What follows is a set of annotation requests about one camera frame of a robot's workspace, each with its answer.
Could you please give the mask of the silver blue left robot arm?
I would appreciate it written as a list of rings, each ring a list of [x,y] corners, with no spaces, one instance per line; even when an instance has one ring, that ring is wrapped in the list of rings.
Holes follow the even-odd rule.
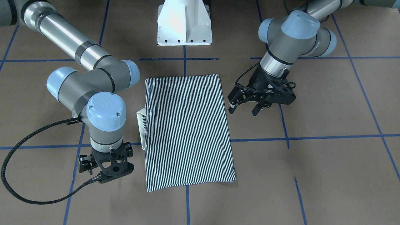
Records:
[[[321,20],[355,3],[399,9],[398,0],[309,0],[280,19],[265,19],[258,36],[268,49],[261,61],[252,66],[255,71],[249,83],[244,86],[235,82],[228,95],[229,113],[248,101],[256,103],[254,116],[274,103],[291,104],[296,99],[296,84],[287,80],[291,66],[298,57],[329,55],[337,38],[331,30],[321,27]]]

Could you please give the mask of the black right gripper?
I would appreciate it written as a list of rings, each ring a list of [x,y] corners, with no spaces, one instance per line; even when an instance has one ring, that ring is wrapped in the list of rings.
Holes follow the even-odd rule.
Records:
[[[130,142],[122,143],[118,148],[111,146],[107,152],[99,152],[92,148],[89,156],[79,155],[79,173],[88,171],[92,175],[93,169],[99,167],[101,171],[87,183],[110,182],[134,171],[134,165],[128,162],[128,158],[132,156],[133,148]]]

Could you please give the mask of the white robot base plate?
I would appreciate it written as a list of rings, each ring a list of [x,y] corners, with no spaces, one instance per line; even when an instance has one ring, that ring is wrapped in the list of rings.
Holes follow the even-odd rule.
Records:
[[[210,0],[166,0],[158,6],[156,44],[205,46],[213,42]]]

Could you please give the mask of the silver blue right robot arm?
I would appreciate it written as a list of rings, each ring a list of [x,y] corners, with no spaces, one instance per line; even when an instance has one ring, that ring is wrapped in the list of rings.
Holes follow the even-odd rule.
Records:
[[[47,89],[85,123],[90,132],[92,153],[78,157],[79,171],[100,167],[91,182],[106,183],[129,175],[134,165],[129,142],[123,141],[126,105],[118,91],[135,85],[140,78],[138,66],[131,60],[118,60],[99,43],[71,25],[46,0],[2,0],[1,26],[25,25],[37,31],[66,52],[87,71],[70,67],[53,71]]]

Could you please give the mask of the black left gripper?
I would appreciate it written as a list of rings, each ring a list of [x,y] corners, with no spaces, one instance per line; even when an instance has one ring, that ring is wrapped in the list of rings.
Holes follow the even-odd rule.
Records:
[[[252,69],[255,69],[249,83],[241,85],[239,80]],[[274,77],[266,73],[260,65],[253,65],[241,74],[234,83],[234,88],[228,95],[229,114],[233,114],[237,106],[246,102],[255,102],[252,115],[256,116],[263,108],[270,108],[272,104],[291,104],[295,99],[294,88],[296,84],[289,82],[287,68],[281,69],[283,75]]]

